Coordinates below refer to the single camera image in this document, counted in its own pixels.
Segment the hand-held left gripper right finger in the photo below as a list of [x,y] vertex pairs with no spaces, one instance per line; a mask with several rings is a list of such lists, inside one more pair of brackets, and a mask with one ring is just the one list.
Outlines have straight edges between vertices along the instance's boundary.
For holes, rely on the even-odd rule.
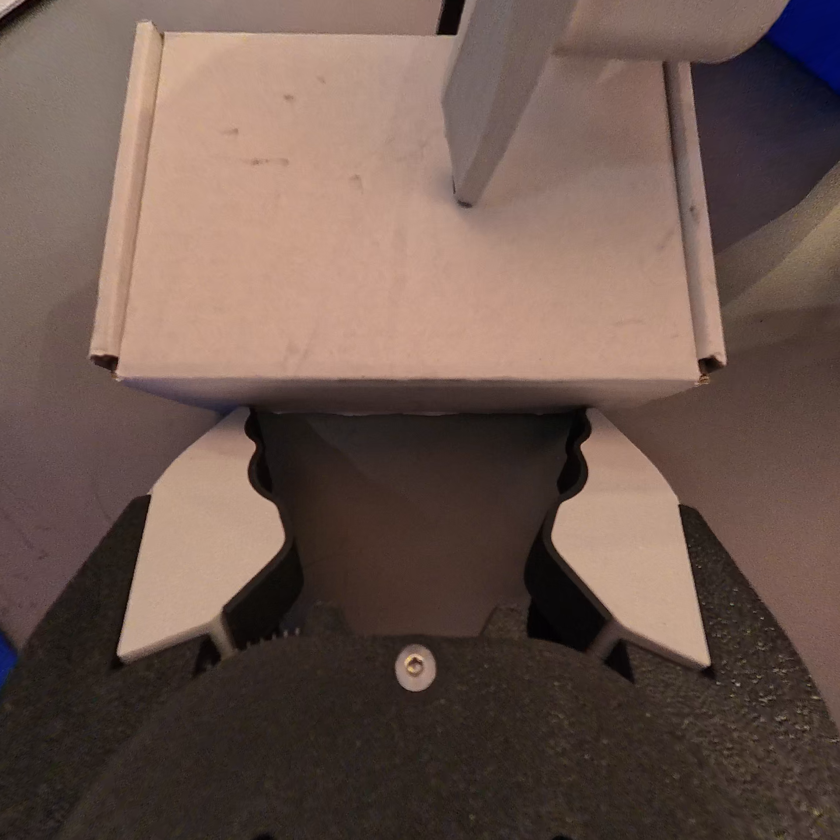
[[679,503],[653,463],[605,415],[581,409],[556,487],[525,563],[542,625],[601,662],[624,644],[711,667]]

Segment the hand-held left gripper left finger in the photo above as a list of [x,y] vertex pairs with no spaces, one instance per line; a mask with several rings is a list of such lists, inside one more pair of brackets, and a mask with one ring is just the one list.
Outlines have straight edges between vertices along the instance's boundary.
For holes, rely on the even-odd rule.
[[281,634],[302,588],[258,417],[237,408],[150,490],[117,656],[130,664],[207,638],[227,658]]

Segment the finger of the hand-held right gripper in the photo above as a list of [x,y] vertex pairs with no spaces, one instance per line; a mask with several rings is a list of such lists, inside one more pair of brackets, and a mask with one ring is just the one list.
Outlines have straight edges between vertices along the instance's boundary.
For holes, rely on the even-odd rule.
[[442,93],[462,207],[477,205],[486,191],[572,14],[569,1],[465,4]]

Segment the white cardboard box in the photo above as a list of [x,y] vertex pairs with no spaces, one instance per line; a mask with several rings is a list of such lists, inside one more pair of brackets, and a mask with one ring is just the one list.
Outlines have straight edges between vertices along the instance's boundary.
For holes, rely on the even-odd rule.
[[725,365],[688,66],[549,58],[468,207],[453,47],[139,22],[91,361],[349,415],[607,412]]

